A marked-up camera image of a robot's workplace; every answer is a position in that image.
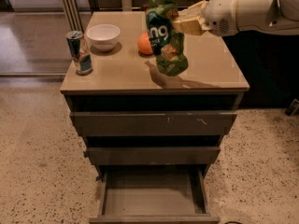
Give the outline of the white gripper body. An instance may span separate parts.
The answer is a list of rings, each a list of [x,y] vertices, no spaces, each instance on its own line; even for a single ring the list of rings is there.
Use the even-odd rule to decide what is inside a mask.
[[[204,17],[210,33],[216,36],[229,36],[238,33],[236,25],[237,0],[209,0]]]

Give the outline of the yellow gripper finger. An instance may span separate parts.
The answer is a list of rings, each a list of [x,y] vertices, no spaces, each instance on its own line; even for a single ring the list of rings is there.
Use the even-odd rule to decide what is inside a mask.
[[[172,21],[172,26],[177,32],[187,35],[202,35],[204,32],[211,30],[211,27],[207,24],[206,20],[200,16],[177,19]]]
[[[207,0],[202,0],[181,10],[178,14],[181,18],[202,16],[206,5]]]

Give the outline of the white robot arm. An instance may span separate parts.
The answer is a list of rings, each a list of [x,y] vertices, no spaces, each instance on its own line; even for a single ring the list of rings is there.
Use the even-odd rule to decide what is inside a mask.
[[[180,11],[172,25],[188,35],[298,35],[299,0],[203,0]]]

